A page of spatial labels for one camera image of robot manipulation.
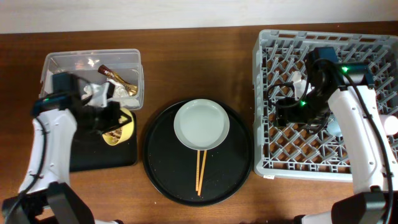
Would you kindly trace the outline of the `white tissue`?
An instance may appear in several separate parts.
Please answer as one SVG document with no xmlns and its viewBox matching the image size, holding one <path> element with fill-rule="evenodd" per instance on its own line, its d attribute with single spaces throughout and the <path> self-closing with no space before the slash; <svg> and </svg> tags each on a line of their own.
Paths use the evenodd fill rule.
<svg viewBox="0 0 398 224">
<path fill-rule="evenodd" d="M 114 85 L 113 98 L 122 98 L 122 97 L 129 96 L 128 91 L 122 84 L 120 84 L 110 78 L 107 79 L 107 82 L 110 82 L 111 84 Z"/>
</svg>

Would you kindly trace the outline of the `gold snack wrapper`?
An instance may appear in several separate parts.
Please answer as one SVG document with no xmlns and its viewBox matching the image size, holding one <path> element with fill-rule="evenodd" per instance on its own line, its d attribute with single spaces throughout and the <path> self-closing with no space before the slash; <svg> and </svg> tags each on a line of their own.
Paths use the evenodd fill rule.
<svg viewBox="0 0 398 224">
<path fill-rule="evenodd" d="M 137 94 L 138 92 L 138 87 L 136 85 L 133 85 L 131 83 L 128 83 L 127 81 L 125 81 L 124 79 L 121 78 L 121 76 L 114 72 L 113 70 L 111 70 L 110 68 L 108 68 L 105 65 L 100 65 L 98 68 L 98 73 L 122 84 L 122 86 L 127 90 L 129 96 L 134 96 Z"/>
</svg>

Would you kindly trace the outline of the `yellow bowl with food scraps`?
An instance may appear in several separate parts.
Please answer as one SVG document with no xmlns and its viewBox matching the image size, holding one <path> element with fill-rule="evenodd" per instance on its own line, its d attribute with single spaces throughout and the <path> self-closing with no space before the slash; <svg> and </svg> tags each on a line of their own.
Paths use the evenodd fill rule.
<svg viewBox="0 0 398 224">
<path fill-rule="evenodd" d="M 127 124 L 121 126 L 114 131 L 110 131 L 102 135 L 105 143 L 110 146 L 116 146 L 124 141 L 127 141 L 133 135 L 135 130 L 135 121 L 133 114 L 126 108 L 121 108 L 121 111 L 129 116 L 130 121 L 125 116 L 121 116 L 119 122 L 123 123 L 127 121 Z"/>
</svg>

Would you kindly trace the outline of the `blue cup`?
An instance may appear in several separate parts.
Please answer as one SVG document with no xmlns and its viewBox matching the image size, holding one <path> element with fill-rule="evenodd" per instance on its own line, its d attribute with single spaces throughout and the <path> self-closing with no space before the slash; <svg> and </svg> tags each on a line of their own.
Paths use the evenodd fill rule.
<svg viewBox="0 0 398 224">
<path fill-rule="evenodd" d="M 336 137 L 340 138 L 340 137 L 343 136 L 342 132 L 341 132 L 341 129 L 340 129 L 340 126 L 339 126 L 336 118 L 333 115 L 331 115 L 329 117 L 329 120 L 328 120 L 328 123 L 327 123 L 327 126 L 326 126 L 326 130 L 328 131 L 329 134 L 334 135 Z"/>
</svg>

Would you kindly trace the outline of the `pink cup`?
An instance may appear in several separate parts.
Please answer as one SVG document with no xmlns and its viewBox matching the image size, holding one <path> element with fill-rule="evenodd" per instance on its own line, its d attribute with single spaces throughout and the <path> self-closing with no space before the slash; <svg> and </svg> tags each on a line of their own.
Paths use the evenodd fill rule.
<svg viewBox="0 0 398 224">
<path fill-rule="evenodd" d="M 381 124 L 384 129 L 384 132 L 387 136 L 393 136 L 398 132 L 398 119 L 393 115 L 384 115 L 380 116 Z"/>
</svg>

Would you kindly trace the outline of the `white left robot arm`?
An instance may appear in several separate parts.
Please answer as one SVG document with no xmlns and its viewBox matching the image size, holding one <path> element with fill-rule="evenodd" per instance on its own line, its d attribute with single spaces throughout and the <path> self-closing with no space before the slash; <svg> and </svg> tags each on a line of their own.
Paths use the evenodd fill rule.
<svg viewBox="0 0 398 224">
<path fill-rule="evenodd" d="M 130 130 L 134 118 L 119 103 L 108 103 L 106 92 L 82 98 L 79 83 L 55 84 L 53 93 L 32 109 L 34 142 L 30 162 L 17 196 L 3 202 L 5 223 L 97 223 L 89 207 L 70 187 L 70 158 L 78 128 L 105 134 Z"/>
</svg>

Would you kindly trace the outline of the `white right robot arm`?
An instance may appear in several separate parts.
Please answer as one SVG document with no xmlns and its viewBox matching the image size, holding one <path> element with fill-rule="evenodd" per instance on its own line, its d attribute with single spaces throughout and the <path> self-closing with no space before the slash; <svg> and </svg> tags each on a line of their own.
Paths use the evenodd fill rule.
<svg viewBox="0 0 398 224">
<path fill-rule="evenodd" d="M 343 135 L 354 194 L 334 203 L 329 212 L 296 216 L 294 223 L 397 223 L 397 161 L 368 65 L 339 62 L 333 47 L 316 47 L 305 56 L 305 69 L 305 87 L 286 83 L 295 95 L 273 104 L 274 124 L 309 128 L 332 114 Z"/>
</svg>

